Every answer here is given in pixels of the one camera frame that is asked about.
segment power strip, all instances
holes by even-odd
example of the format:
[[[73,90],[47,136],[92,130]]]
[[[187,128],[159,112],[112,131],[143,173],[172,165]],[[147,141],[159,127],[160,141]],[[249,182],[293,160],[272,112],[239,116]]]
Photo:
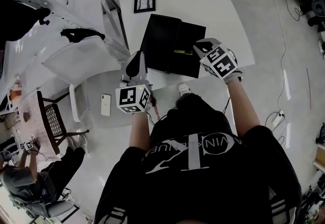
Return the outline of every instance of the power strip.
[[[271,131],[273,131],[283,120],[284,120],[284,113],[283,110],[280,110],[279,114],[277,114],[272,121]]]

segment white chair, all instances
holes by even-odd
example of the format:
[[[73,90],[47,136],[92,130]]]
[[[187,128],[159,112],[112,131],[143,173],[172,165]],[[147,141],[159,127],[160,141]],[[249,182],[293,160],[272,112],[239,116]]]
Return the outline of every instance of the white chair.
[[[42,65],[58,78],[70,84],[72,115],[75,122],[81,122],[89,109],[87,105],[82,113],[78,111],[75,88],[96,74],[121,69],[121,65],[109,53],[99,36],[88,37],[79,43],[68,44],[51,55]]]

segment wooden table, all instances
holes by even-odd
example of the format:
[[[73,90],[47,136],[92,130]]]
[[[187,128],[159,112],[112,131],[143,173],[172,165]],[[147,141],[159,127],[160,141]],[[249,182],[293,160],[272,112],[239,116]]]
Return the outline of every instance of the wooden table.
[[[40,152],[45,157],[50,157],[54,161],[59,161],[60,159],[56,156],[60,153],[59,148],[53,138],[50,131],[47,131],[44,126],[43,116],[41,109],[44,108],[44,103],[42,99],[42,94],[40,91],[32,91],[28,94],[20,103],[18,104],[18,112],[22,122],[22,131],[24,134],[21,136],[22,142],[28,142],[32,138],[37,138],[40,141],[41,149]],[[24,121],[23,113],[29,113],[29,120]],[[45,161],[41,154],[38,155],[38,160]]]

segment wrist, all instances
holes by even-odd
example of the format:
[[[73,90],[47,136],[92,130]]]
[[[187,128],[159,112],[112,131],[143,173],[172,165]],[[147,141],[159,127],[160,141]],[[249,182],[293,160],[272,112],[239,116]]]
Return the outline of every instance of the wrist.
[[[227,86],[230,87],[232,85],[237,85],[239,83],[240,83],[239,79],[238,78],[234,78],[231,81],[229,81],[229,83],[227,84]]]
[[[37,152],[35,152],[35,151],[30,151],[30,157],[36,157],[37,156]]]
[[[243,79],[242,74],[243,73],[240,70],[236,70],[236,71],[232,72],[231,74],[229,74],[228,76],[226,76],[223,80],[226,85],[228,85],[231,81],[233,81],[235,79],[238,80],[239,82],[241,82]]]

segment shoe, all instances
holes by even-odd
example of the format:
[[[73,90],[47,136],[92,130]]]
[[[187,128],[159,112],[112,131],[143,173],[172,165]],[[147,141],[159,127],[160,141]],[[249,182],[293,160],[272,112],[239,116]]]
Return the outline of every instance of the shoe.
[[[189,89],[189,86],[186,83],[181,83],[178,85],[178,90],[179,93],[181,93],[181,96],[183,96],[184,94],[190,94],[191,91]]]
[[[83,148],[85,150],[86,154],[89,154],[89,152],[88,152],[88,141],[87,141],[87,138],[84,135],[79,135],[79,147]]]
[[[66,137],[66,141],[68,143],[68,147],[72,148],[72,150],[76,150],[77,147],[71,137]]]
[[[318,40],[318,47],[319,47],[320,53],[323,54],[324,53],[324,50],[323,50],[323,46],[322,46],[321,40]]]

